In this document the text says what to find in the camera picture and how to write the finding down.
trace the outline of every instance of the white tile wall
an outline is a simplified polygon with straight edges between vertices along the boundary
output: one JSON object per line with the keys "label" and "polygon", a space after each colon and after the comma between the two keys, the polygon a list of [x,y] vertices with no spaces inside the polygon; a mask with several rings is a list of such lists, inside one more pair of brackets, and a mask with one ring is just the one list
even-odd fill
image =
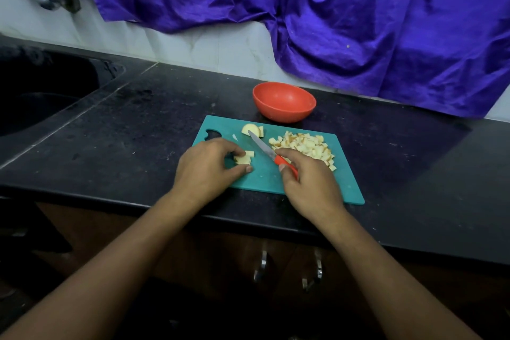
{"label": "white tile wall", "polygon": [[[335,91],[280,69],[262,23],[203,26],[163,34],[127,22],[106,23],[93,0],[80,1],[81,11],[72,15],[63,8],[44,10],[33,0],[0,0],[0,32],[43,43]],[[510,87],[487,118],[510,122]]]}

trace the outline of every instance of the silver cabinet handle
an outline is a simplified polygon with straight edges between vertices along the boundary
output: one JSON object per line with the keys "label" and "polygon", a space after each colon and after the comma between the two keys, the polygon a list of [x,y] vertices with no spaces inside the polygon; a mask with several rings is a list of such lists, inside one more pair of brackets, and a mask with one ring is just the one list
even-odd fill
{"label": "silver cabinet handle", "polygon": [[305,293],[308,293],[312,286],[320,283],[321,280],[322,280],[322,261],[320,259],[317,259],[317,275],[310,282],[308,282],[308,279],[303,278],[303,291]]}
{"label": "silver cabinet handle", "polygon": [[260,265],[258,267],[258,270],[255,270],[255,273],[253,274],[253,281],[259,282],[262,277],[264,277],[264,274],[267,269],[267,251],[262,251],[262,259],[260,260]]}

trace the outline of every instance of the person's left hand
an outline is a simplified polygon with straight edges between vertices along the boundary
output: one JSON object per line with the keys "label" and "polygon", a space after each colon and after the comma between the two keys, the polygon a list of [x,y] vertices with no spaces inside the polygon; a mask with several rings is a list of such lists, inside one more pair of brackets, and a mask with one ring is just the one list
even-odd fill
{"label": "person's left hand", "polygon": [[192,203],[195,211],[200,210],[233,182],[253,170],[248,164],[226,169],[225,156],[230,152],[235,156],[246,154],[239,145],[224,138],[204,141],[188,149],[179,159],[170,193],[186,203]]}

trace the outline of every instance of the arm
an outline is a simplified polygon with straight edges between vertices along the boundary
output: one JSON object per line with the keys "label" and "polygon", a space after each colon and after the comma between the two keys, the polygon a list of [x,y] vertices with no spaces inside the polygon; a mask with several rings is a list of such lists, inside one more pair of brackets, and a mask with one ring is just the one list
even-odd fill
{"label": "arm", "polygon": [[85,266],[46,296],[1,340],[90,340],[113,336],[132,299],[169,240],[208,202],[252,167],[225,169],[225,139],[190,148],[179,160],[173,189]]}
{"label": "arm", "polygon": [[278,149],[299,170],[280,166],[292,205],[333,244],[347,264],[388,339],[480,339],[412,277],[343,206],[332,172],[298,151]]}

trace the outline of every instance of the cutting board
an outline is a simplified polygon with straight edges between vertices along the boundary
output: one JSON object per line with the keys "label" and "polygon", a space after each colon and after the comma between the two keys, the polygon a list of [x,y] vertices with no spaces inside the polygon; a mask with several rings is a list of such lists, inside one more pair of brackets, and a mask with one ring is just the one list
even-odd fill
{"label": "cutting board", "polygon": [[[208,136],[208,130],[219,132],[221,137],[239,144],[244,150],[255,152],[255,157],[252,158],[253,172],[234,182],[231,187],[272,194],[284,194],[284,187],[280,172],[278,171],[278,166],[258,148],[249,136],[241,133],[242,127],[247,123],[248,121],[235,120],[233,118],[206,116],[195,137],[193,145],[204,141]],[[252,124],[258,126],[262,125],[264,127],[264,137],[262,137],[261,140],[265,143],[267,143],[267,140],[271,137],[278,138],[278,136],[283,136],[287,130],[292,133],[309,133],[312,136],[317,134],[322,135],[324,137],[324,142],[327,143],[328,147],[331,149],[331,153],[335,155],[334,160],[337,169],[333,172],[333,175],[335,175],[335,179],[340,185],[344,201],[352,204],[365,204],[365,199],[363,199],[358,183],[356,183],[356,179],[354,178],[336,135],[278,125]],[[233,159],[228,157],[225,159],[225,164],[227,168],[234,167],[235,165]]]}

